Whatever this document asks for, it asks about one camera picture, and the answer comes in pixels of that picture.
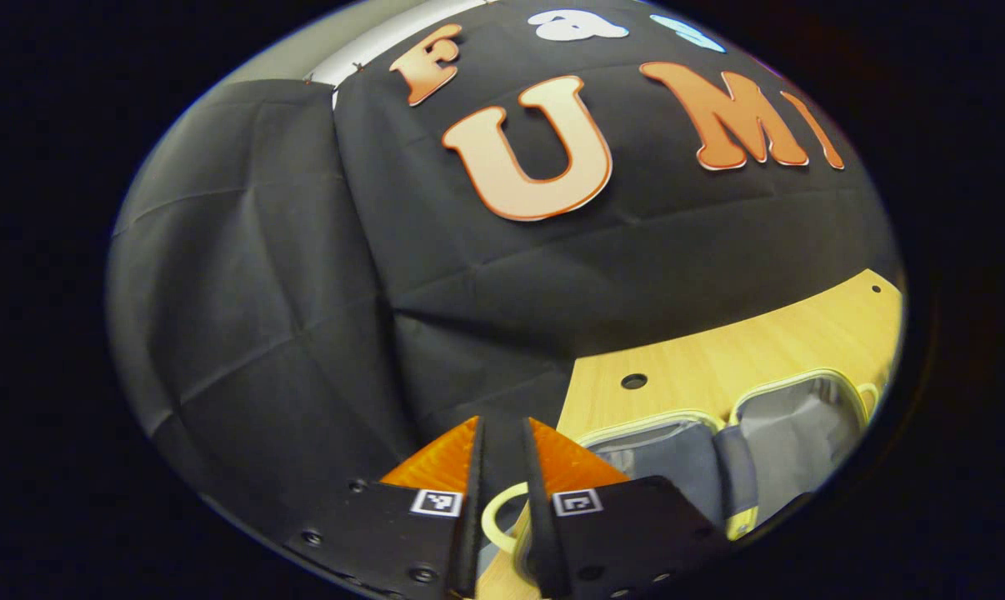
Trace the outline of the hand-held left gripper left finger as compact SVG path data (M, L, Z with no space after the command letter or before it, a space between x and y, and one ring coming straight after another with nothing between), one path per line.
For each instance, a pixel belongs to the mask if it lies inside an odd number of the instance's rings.
M321 502L285 549L367 598L475 597L484 441L481 419L466 419L377 481Z

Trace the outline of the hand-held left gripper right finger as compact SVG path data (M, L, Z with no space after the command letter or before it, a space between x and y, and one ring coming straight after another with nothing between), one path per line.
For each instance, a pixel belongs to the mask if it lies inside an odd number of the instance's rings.
M654 599L730 554L669 479L630 478L534 418L524 448L532 578L545 599Z

